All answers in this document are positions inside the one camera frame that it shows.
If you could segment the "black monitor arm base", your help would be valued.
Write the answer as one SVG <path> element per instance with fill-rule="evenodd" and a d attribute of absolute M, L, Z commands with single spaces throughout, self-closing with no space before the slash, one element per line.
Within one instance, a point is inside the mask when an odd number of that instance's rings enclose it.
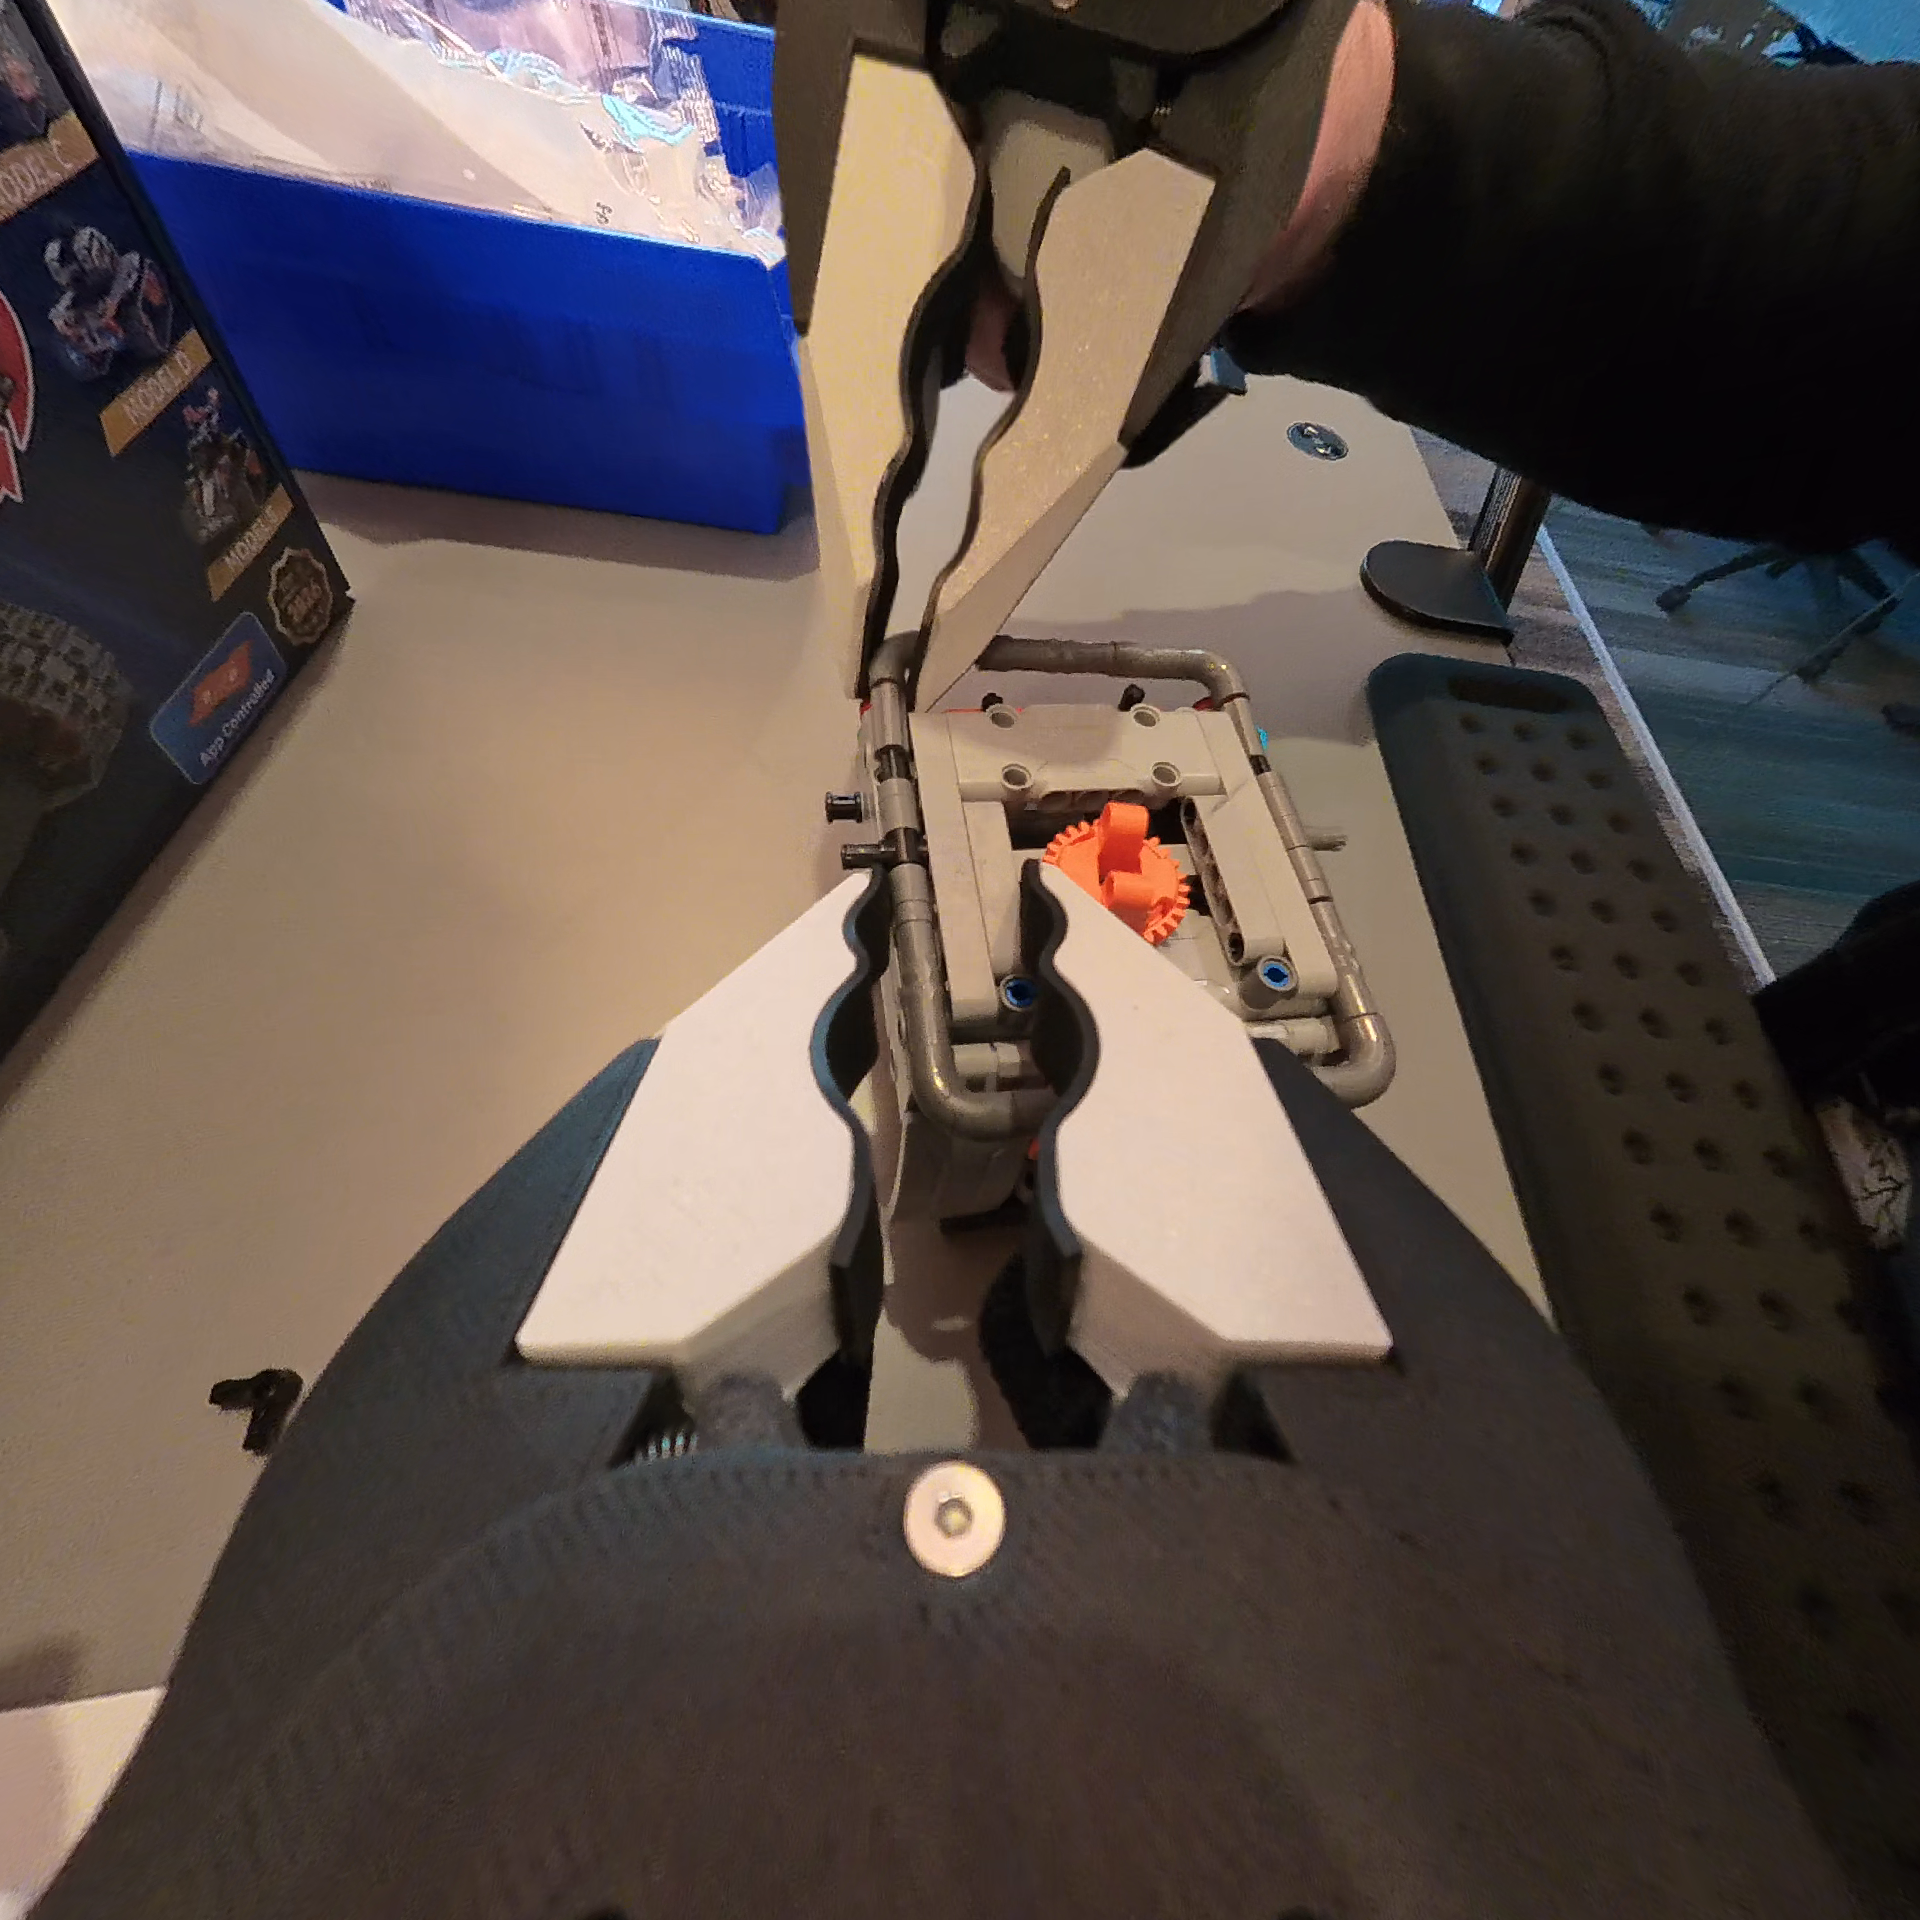
<path fill-rule="evenodd" d="M 1380 539 L 1362 558 L 1359 586 L 1407 625 L 1507 648 L 1512 602 L 1552 500 L 1550 488 L 1495 467 L 1466 545 Z"/>

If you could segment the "black perforated pad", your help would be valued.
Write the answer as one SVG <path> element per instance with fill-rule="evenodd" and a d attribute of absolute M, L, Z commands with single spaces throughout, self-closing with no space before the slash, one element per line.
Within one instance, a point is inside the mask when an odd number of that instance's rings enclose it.
<path fill-rule="evenodd" d="M 1366 705 L 1547 1307 L 1801 1803 L 1915 1915 L 1915 1356 L 1592 694 L 1399 653 Z"/>

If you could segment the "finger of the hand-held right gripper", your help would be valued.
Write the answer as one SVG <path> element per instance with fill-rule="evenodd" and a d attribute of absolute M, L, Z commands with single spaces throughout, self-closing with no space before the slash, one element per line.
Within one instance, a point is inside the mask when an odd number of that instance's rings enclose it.
<path fill-rule="evenodd" d="M 1047 189 L 1026 266 L 1023 383 L 976 456 L 964 545 L 927 595 L 916 705 L 976 666 L 1120 469 L 1212 193 L 1204 171 L 1153 150 Z"/>
<path fill-rule="evenodd" d="M 822 605 L 865 692 L 900 586 L 981 203 L 934 71 L 932 4 L 779 4 L 779 197 Z"/>

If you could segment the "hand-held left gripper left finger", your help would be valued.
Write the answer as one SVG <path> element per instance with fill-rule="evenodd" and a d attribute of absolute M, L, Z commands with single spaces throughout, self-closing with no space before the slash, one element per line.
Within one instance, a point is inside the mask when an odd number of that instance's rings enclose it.
<path fill-rule="evenodd" d="M 860 1374 L 883 1296 L 870 1130 L 890 890 L 852 874 L 670 1019 L 516 1333 L 544 1366 L 640 1366 L 795 1399 Z"/>

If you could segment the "dark blue toy box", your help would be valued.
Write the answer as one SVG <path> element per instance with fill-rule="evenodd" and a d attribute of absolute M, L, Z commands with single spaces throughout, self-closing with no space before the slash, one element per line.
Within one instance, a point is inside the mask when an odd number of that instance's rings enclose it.
<path fill-rule="evenodd" d="M 352 595 L 50 4 L 2 15 L 11 1051 Z"/>

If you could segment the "crumpled clear plastic bags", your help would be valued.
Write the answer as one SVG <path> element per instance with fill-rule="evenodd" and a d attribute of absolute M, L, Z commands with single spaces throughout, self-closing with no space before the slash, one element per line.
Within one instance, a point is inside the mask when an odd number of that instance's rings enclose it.
<path fill-rule="evenodd" d="M 134 151 L 784 260 L 773 41 L 725 4 L 52 11 Z"/>

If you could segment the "person's right hand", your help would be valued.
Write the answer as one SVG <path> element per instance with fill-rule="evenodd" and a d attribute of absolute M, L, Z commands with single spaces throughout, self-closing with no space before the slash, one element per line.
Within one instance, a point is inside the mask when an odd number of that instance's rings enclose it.
<path fill-rule="evenodd" d="M 1333 52 L 1298 203 L 1263 250 L 1241 312 L 1277 312 L 1328 266 L 1380 159 L 1395 67 L 1385 4 L 1357 2 Z"/>

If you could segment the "grey brick model orange gear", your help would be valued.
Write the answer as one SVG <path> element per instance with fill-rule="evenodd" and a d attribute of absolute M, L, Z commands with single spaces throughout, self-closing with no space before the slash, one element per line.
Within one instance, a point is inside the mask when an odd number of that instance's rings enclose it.
<path fill-rule="evenodd" d="M 876 659 L 860 777 L 828 820 L 865 822 L 847 870 L 901 870 L 880 985 L 900 1107 L 893 1210 L 965 1232 L 1027 1202 L 1052 1089 L 1033 1055 L 1021 878 L 1042 864 L 1129 928 L 1255 1042 L 1347 1107 L 1395 1049 L 1234 666 L 1199 648 L 1001 635 L 995 673 L 1125 682 L 1089 696 L 909 712 L 905 635 Z"/>

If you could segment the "black brick pin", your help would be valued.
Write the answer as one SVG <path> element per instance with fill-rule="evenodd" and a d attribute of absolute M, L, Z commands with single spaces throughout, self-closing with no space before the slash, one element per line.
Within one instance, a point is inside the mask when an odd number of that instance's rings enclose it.
<path fill-rule="evenodd" d="M 264 1366 L 246 1376 L 215 1380 L 205 1392 L 205 1404 L 215 1412 L 246 1417 L 241 1449 L 251 1458 L 265 1458 L 287 1428 L 303 1394 L 303 1380 L 290 1366 Z"/>

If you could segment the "blue plastic bin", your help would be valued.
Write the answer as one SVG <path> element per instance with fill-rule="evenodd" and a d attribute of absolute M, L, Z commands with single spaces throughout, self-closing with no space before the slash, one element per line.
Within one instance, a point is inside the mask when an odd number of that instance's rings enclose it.
<path fill-rule="evenodd" d="M 775 531 L 784 261 L 127 148 L 297 467 Z"/>

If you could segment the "person's right forearm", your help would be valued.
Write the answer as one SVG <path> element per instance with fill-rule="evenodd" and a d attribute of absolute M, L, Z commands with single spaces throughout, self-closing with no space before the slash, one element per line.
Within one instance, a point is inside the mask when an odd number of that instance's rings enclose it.
<path fill-rule="evenodd" d="M 1598 513 L 1915 560 L 1915 64 L 1688 52 L 1627 4 L 1385 7 L 1374 171 L 1326 268 L 1225 323 L 1238 363 Z"/>

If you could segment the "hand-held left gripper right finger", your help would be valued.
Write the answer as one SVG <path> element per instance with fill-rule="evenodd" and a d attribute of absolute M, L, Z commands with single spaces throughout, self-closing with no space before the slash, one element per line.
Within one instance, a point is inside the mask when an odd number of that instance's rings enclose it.
<path fill-rule="evenodd" d="M 1392 1333 L 1268 1073 L 1283 1047 L 1068 875 L 1021 872 L 1036 1134 L 1023 1299 L 1045 1356 L 1123 1397 L 1274 1364 L 1374 1366 Z"/>

